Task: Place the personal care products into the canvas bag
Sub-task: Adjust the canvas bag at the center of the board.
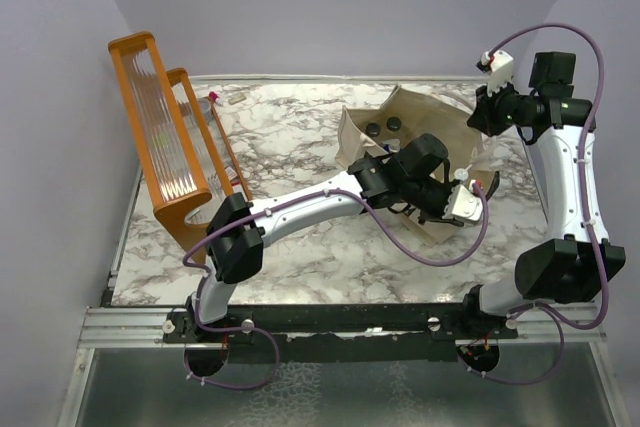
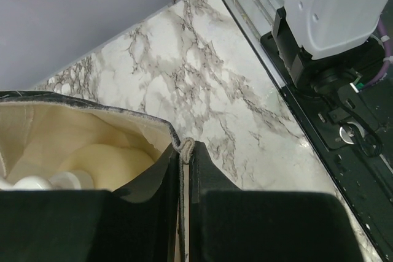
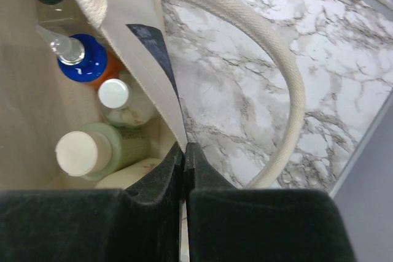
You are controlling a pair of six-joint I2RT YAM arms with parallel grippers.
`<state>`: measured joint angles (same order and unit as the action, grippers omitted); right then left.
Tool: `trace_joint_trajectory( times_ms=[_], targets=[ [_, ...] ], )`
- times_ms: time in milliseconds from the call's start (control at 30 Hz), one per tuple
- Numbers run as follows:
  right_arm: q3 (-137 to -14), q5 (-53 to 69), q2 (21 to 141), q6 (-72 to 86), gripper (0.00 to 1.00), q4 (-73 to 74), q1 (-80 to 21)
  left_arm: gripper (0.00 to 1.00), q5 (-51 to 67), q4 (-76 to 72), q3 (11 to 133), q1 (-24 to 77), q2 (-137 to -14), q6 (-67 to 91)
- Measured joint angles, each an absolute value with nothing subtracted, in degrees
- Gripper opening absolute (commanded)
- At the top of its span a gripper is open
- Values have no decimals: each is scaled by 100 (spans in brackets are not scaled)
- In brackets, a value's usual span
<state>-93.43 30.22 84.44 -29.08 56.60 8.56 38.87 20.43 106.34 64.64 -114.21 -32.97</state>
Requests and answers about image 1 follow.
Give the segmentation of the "beige pump lotion bottle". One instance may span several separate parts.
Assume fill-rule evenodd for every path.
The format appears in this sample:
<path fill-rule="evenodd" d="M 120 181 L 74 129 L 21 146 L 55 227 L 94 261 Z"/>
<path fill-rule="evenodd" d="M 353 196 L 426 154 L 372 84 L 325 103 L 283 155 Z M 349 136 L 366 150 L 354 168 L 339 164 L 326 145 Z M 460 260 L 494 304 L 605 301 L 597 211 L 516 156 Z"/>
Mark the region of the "beige pump lotion bottle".
<path fill-rule="evenodd" d="M 454 172 L 454 179 L 460 184 L 473 184 L 475 182 L 475 177 L 473 176 L 473 165 L 469 164 L 464 168 L 457 168 Z"/>

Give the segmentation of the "beige canvas tote bag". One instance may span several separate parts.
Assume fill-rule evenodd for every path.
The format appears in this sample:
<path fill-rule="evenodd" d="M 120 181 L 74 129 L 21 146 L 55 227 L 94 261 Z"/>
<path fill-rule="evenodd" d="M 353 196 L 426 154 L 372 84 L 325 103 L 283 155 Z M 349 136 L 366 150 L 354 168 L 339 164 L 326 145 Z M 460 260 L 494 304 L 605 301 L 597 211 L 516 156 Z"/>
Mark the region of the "beige canvas tote bag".
<path fill-rule="evenodd" d="M 467 127 L 470 104 L 451 105 L 456 95 L 449 92 L 423 94 L 395 87 L 377 109 L 343 107 L 338 126 L 337 163 L 354 175 L 368 204 L 398 216 L 425 244 L 440 244 L 462 227 L 440 223 L 417 223 L 418 211 L 442 217 L 452 189 L 460 184 L 454 179 L 457 168 L 473 165 L 475 181 L 487 197 L 499 187 L 500 174 L 488 166 L 492 154 L 484 146 L 479 132 Z M 386 128 L 389 117 L 402 121 L 402 128 Z M 368 137 L 365 128 L 375 122 L 381 127 L 376 138 Z M 402 149 L 386 152 L 381 144 L 397 138 Z"/>

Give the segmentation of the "clear bottle black cap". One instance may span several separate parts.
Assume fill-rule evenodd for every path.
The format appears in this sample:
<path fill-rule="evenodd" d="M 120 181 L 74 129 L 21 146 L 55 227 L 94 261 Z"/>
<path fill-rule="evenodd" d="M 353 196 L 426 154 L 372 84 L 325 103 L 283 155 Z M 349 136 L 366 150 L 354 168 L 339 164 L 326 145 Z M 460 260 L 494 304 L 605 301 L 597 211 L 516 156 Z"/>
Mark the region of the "clear bottle black cap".
<path fill-rule="evenodd" d="M 397 132 L 402 128 L 402 121 L 399 117 L 391 116 L 386 121 L 386 128 L 391 132 Z"/>

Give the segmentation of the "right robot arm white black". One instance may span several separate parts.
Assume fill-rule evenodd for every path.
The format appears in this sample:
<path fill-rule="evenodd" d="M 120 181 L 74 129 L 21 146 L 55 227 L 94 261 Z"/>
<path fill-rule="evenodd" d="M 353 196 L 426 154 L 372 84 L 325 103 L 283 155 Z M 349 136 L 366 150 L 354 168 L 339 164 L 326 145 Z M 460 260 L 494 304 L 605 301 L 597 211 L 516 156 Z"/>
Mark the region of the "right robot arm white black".
<path fill-rule="evenodd" d="M 496 319 L 516 308 L 552 302 L 583 303 L 603 293 L 626 262 L 610 241 L 598 205 L 592 165 L 593 104 L 574 97 L 575 55 L 535 55 L 529 94 L 512 83 L 513 58 L 503 50 L 484 53 L 477 66 L 487 73 L 476 91 L 469 127 L 488 137 L 515 128 L 547 222 L 543 242 L 522 253 L 512 277 L 473 288 L 459 314 L 461 330 L 481 338 Z"/>

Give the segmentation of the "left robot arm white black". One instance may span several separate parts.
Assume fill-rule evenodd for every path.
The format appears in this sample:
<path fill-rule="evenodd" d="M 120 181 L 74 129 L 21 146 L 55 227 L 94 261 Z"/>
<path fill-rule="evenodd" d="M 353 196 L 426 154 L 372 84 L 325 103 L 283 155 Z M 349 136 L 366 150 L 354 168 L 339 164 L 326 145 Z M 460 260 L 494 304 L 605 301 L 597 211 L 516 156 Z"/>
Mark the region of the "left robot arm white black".
<path fill-rule="evenodd" d="M 199 341 L 214 339 L 237 284 L 261 270 L 265 249 L 324 221 L 388 210 L 417 214 L 419 223 L 477 223 L 482 203 L 464 182 L 448 177 L 450 167 L 445 145 L 423 134 L 397 152 L 367 154 L 310 188 L 253 202 L 240 193 L 228 196 L 195 246 L 206 254 L 206 275 L 191 297 L 186 329 Z"/>

